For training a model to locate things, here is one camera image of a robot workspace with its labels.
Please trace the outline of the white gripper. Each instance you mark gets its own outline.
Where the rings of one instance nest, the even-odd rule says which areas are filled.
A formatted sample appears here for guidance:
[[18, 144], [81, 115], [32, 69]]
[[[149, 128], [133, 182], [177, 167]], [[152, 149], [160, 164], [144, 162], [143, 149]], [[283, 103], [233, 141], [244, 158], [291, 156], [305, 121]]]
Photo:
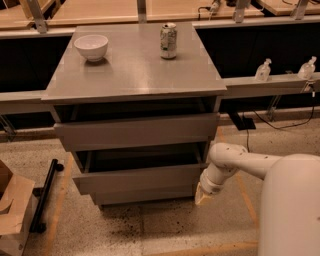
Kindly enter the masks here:
[[195, 192], [195, 204], [203, 205], [218, 194], [224, 187], [227, 177], [219, 169], [206, 168], [200, 176], [200, 184]]

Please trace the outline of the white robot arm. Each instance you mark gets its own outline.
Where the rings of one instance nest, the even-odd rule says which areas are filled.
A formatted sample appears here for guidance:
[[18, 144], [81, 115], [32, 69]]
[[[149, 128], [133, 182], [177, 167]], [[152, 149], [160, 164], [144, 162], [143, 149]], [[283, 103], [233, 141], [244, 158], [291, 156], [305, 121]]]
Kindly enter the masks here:
[[320, 256], [320, 157], [250, 153], [241, 145], [216, 143], [200, 176], [195, 203], [218, 194], [244, 171], [263, 181], [258, 256]]

